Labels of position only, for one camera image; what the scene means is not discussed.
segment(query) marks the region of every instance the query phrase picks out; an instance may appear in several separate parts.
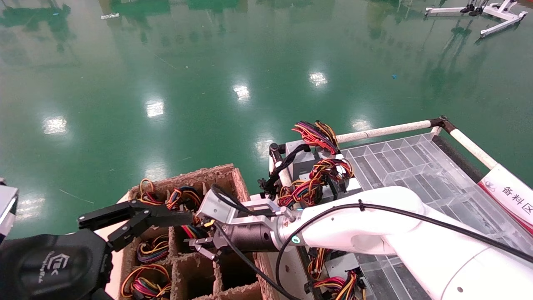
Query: plastic grid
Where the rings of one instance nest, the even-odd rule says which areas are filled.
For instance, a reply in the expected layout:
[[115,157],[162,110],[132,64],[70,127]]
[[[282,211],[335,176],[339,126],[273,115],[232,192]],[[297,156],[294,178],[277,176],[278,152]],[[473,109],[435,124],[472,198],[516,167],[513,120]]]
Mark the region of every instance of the plastic grid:
[[[427,133],[342,150],[364,191],[413,190],[428,206],[490,238],[533,255],[533,239],[470,179]],[[368,300],[426,300],[423,288],[396,256],[356,254],[371,291]]]

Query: green floor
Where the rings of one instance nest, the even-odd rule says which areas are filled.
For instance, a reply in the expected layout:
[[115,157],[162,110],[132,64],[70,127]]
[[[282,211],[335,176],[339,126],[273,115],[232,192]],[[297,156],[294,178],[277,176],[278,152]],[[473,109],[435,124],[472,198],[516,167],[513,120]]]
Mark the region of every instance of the green floor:
[[423,20],[431,0],[4,2],[12,238],[72,232],[146,176],[232,162],[258,192],[268,144],[298,120],[347,133],[446,114],[533,184],[533,15],[476,42],[495,20]]

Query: black cable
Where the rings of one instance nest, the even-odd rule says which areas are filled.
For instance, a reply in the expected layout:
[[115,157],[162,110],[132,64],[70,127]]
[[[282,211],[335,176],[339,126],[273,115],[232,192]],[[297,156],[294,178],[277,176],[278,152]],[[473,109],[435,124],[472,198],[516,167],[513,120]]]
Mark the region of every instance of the black cable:
[[211,190],[213,191],[215,196],[220,199],[220,201],[237,209],[238,211],[244,212],[245,214],[248,214],[251,216],[266,216],[268,218],[276,216],[274,212],[271,212],[270,214],[265,214],[264,212],[249,210],[246,206],[240,203],[240,201],[237,198],[235,198],[233,195],[230,195],[224,192],[222,188],[219,187],[217,184],[212,184]]
[[381,205],[377,205],[377,204],[366,204],[366,203],[363,203],[361,200],[359,200],[359,203],[355,204],[345,204],[345,205],[340,205],[340,206],[337,206],[337,207],[332,207],[330,209],[327,209],[321,213],[319,213],[318,215],[312,217],[311,219],[309,219],[309,221],[305,222],[302,226],[300,226],[298,229],[296,229],[286,240],[285,242],[283,242],[283,245],[281,245],[281,248],[279,249],[279,254],[278,254],[278,258],[276,260],[276,281],[278,283],[278,285],[280,287],[283,287],[281,285],[281,282],[279,281],[279,265],[281,263],[281,256],[283,255],[283,252],[285,251],[285,248],[287,248],[287,246],[289,245],[291,239],[293,236],[297,235],[300,231],[302,231],[304,228],[306,228],[307,226],[311,225],[314,221],[326,216],[327,214],[330,214],[331,212],[333,211],[336,211],[336,210],[341,210],[341,209],[346,209],[346,208],[359,208],[361,209],[361,211],[365,210],[365,208],[369,208],[369,209],[378,209],[378,210],[384,210],[384,211],[389,211],[389,212],[393,212],[395,214],[400,214],[400,215],[404,215],[404,216],[407,216],[407,217],[411,217],[411,218],[414,218],[414,219],[419,219],[419,220],[422,220],[422,221],[425,221],[425,222],[428,222],[428,223],[431,223],[431,224],[434,224],[434,225],[438,225],[438,226],[441,226],[441,227],[444,227],[446,229],[450,229],[452,231],[455,231],[455,232],[458,232],[458,233],[461,233],[461,234],[464,234],[466,236],[469,236],[471,238],[474,238],[476,240],[479,240],[479,241],[482,241],[490,246],[493,246],[493,247],[496,247],[498,249],[501,249],[505,252],[508,252],[510,254],[513,254],[513,255],[516,255],[530,263],[533,263],[533,256],[530,256],[520,250],[517,250],[517,249],[514,249],[504,243],[501,243],[501,242],[498,242],[498,241],[495,241],[493,239],[490,239],[484,235],[481,235],[479,233],[475,233],[475,232],[472,232],[470,230],[466,230],[462,227],[458,227],[458,226],[455,226],[455,225],[452,225],[452,224],[448,224],[446,222],[442,222],[442,221],[439,221],[439,220],[435,220],[435,219],[432,219],[432,218],[429,218],[429,217],[426,217],[426,216],[423,216],[423,215],[419,215],[419,214],[415,214],[414,212],[410,212],[410,211],[405,211],[405,210],[401,210],[401,209],[397,209],[397,208],[394,208],[394,207],[388,207],[388,206],[381,206]]
[[233,242],[230,240],[230,238],[228,237],[226,232],[224,232],[224,230],[218,224],[218,222],[215,222],[214,225],[215,225],[216,229],[220,232],[220,235],[226,240],[226,243],[228,243],[228,245],[233,250],[233,252],[235,252],[240,257],[240,259],[242,259],[250,268],[252,268],[252,270],[254,270],[255,273],[259,274],[259,276],[261,276],[264,280],[266,280],[268,282],[268,284],[270,284],[274,289],[276,289],[278,292],[283,294],[285,297],[289,298],[290,300],[300,300],[300,299],[294,297],[293,295],[289,294],[289,292],[287,292],[283,287],[277,285],[265,273],[263,273],[261,270],[259,270],[259,268],[254,263],[252,263],[248,259],[248,257],[246,257],[239,249],[237,249],[235,244],[233,244]]
[[287,168],[291,163],[293,163],[298,152],[303,151],[303,150],[309,150],[309,149],[310,148],[308,144],[300,144],[296,148],[294,148],[294,150],[291,153],[287,154],[287,156],[285,156],[281,164],[278,167],[274,168],[274,170],[270,174],[270,178],[264,184],[265,191],[271,192],[271,189],[274,188],[274,183],[276,183],[276,181],[278,181],[279,179],[279,173],[283,171],[285,168]]

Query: sign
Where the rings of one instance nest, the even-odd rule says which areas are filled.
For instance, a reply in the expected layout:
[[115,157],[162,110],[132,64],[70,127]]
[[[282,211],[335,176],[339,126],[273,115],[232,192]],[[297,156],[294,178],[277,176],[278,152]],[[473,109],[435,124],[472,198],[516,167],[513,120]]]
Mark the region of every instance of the sign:
[[533,234],[533,191],[502,165],[478,183],[518,223]]

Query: cardboard box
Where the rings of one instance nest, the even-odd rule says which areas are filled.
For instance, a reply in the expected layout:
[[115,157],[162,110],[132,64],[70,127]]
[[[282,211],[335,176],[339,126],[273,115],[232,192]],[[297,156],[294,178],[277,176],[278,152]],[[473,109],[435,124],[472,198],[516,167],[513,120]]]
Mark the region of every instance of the cardboard box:
[[[168,199],[175,187],[193,186],[205,195],[213,183],[235,195],[241,202],[249,200],[248,190],[239,169],[234,168],[232,164],[200,169],[156,181],[154,186],[158,196]],[[135,199],[138,194],[137,186],[129,191],[130,199]],[[135,252],[139,243],[166,232],[169,236],[169,254],[156,263],[170,271],[171,300],[279,300],[278,292],[255,274],[235,253],[222,255],[217,263],[196,252],[184,253],[187,249],[182,249],[179,243],[185,238],[183,232],[179,228],[172,227],[150,228],[124,249],[120,272],[121,285],[128,274],[140,265]],[[266,254],[254,253],[248,257],[261,271],[273,278]]]

